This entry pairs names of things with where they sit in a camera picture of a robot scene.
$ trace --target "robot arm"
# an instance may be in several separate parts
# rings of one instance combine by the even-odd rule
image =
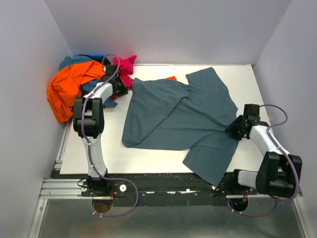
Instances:
[[[128,93],[127,88],[124,86],[119,75],[114,77],[112,82],[104,84],[104,81],[107,80],[110,76],[112,76],[115,72],[116,66],[107,65],[106,74],[104,78],[97,83],[96,88],[98,90],[94,92],[94,90],[85,95],[84,97],[78,97],[75,99],[74,103],[74,118],[73,118],[73,126],[74,130],[81,137],[85,150],[86,156],[88,160],[88,177],[89,178],[99,178],[100,176],[96,173],[96,171],[91,166],[91,161],[89,157],[89,150],[91,159],[96,166],[96,169],[99,171],[101,175],[105,175],[107,173],[107,168],[103,160],[102,147],[101,147],[101,133],[104,130],[105,120],[104,120],[104,102],[111,95],[116,95],[121,97]],[[90,141],[90,146],[88,146],[87,140],[84,138],[81,130],[81,120],[82,120],[82,111],[83,104],[87,97],[90,97],[85,111],[85,119],[84,119],[84,131],[86,136]]]
[[[268,136],[268,124],[260,121],[259,115],[259,105],[246,104],[244,114],[226,129],[236,140],[244,137],[252,139],[264,157],[258,172],[235,170],[238,174],[237,182],[242,186],[254,188],[261,194],[289,198],[295,191],[295,178],[281,150],[291,158],[298,178],[300,178],[302,159],[285,150],[271,131],[272,139]]]

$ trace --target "orange cloth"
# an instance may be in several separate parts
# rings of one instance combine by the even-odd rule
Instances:
[[[175,81],[177,81],[177,79],[176,79],[176,77],[175,77],[175,76],[169,77],[169,78],[167,78],[167,79],[170,79],[170,80],[175,80]]]
[[[47,99],[58,122],[68,121],[73,115],[75,98],[82,95],[80,86],[104,74],[101,63],[90,61],[67,66],[51,79]]]

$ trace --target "white wall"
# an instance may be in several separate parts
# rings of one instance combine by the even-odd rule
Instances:
[[[255,66],[265,103],[283,107],[287,124],[274,129],[287,150],[303,159],[301,189],[317,224],[317,1],[293,0]],[[272,123],[283,120],[268,110]]]
[[[45,0],[72,52],[255,63],[290,0]]]
[[[42,0],[0,7],[0,237],[28,237],[62,126],[46,88],[70,50]]]

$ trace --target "white table surface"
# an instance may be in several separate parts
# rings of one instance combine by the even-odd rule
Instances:
[[[143,81],[176,76],[177,81],[188,84],[186,74],[204,68],[213,67],[218,76],[228,87],[230,97],[238,108],[237,116],[243,113],[245,104],[262,105],[262,97],[250,65],[138,65],[134,68],[132,78]],[[122,131],[132,92],[118,98],[116,108],[104,109],[105,129],[102,133],[102,151],[108,173],[192,173],[182,161],[188,150],[147,150],[126,148],[122,142]],[[268,120],[266,110],[261,108],[260,116]],[[73,130],[69,130],[62,156],[61,174],[86,174],[88,163],[84,145]],[[257,171],[262,162],[262,155],[253,141],[243,139],[227,169]]]

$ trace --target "gray t-shirt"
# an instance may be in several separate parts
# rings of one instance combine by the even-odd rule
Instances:
[[[217,186],[238,145],[224,132],[237,107],[212,67],[186,78],[189,85],[135,78],[122,142],[142,149],[190,148],[183,163]]]

